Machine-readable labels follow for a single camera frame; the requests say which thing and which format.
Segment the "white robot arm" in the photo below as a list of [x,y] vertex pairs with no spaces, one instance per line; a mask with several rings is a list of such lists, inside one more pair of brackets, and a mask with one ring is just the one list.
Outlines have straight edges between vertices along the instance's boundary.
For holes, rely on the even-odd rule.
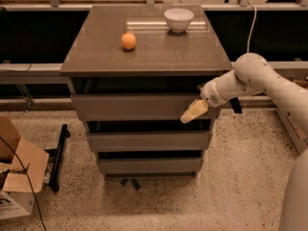
[[[256,53],[245,53],[231,71],[211,80],[200,89],[200,98],[182,114],[188,123],[211,107],[262,92],[304,134],[308,135],[308,90],[278,74]],[[301,152],[290,174],[278,231],[308,231],[308,150]]]

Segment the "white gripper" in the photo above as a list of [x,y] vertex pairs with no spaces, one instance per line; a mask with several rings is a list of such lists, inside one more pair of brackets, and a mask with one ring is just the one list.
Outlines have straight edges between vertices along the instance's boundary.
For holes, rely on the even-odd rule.
[[180,117],[182,123],[186,124],[199,116],[203,116],[208,112],[209,105],[211,107],[219,107],[227,102],[218,91],[216,79],[207,82],[200,89],[200,97],[203,100],[194,100],[190,107],[182,114]]

